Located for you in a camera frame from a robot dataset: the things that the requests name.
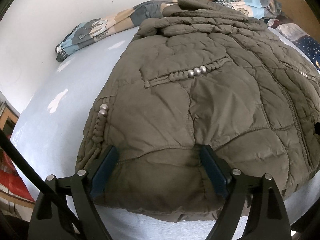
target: dark blue polka dot fabric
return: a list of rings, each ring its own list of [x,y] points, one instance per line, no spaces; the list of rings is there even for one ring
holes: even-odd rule
[[[320,44],[310,36],[303,36],[302,38],[294,41],[295,44],[315,65],[320,71]]]

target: black pole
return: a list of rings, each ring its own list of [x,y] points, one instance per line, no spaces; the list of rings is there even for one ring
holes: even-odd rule
[[[75,214],[68,208],[63,200],[40,178],[35,170],[27,163],[19,151],[14,147],[4,132],[0,130],[0,146],[11,160],[19,167],[23,174],[35,185],[44,195],[69,217],[76,228],[82,232],[81,223]]]

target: metal screw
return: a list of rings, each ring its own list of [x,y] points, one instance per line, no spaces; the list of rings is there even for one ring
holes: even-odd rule
[[[239,175],[241,174],[241,171],[240,171],[239,169],[234,169],[234,170],[232,171],[232,173],[233,173],[234,175],[239,176]]]
[[[271,174],[266,173],[264,176],[266,177],[266,179],[268,179],[268,180],[272,180],[272,176],[271,176]]]
[[[78,176],[83,176],[83,175],[85,175],[85,173],[86,173],[85,170],[79,170],[79,171],[77,172]]]
[[[52,174],[47,177],[48,181],[53,180],[53,179],[54,179],[54,175],[52,175]]]

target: blanket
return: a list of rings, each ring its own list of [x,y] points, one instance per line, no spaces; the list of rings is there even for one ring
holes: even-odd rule
[[[281,4],[276,0],[212,0],[221,5],[242,12],[248,17],[260,19],[262,17],[276,17]],[[72,53],[92,43],[100,41],[115,33],[137,27],[145,19],[162,18],[163,9],[177,0],[152,0],[140,3],[130,9],[115,15],[94,19],[81,23],[60,42],[55,51],[57,61],[62,62]]]
[[[308,33],[296,25],[292,19],[279,15],[276,19],[266,19],[264,22],[276,29],[294,45],[296,45],[320,71],[320,44]]]

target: olive green puffer jacket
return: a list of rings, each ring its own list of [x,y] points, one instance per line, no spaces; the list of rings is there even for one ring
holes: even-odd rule
[[[96,202],[216,219],[223,199],[199,160],[204,144],[248,175],[272,174],[289,197],[319,170],[316,69],[262,21],[219,4],[178,0],[163,15],[142,23],[89,113],[76,170],[108,145],[120,154]]]

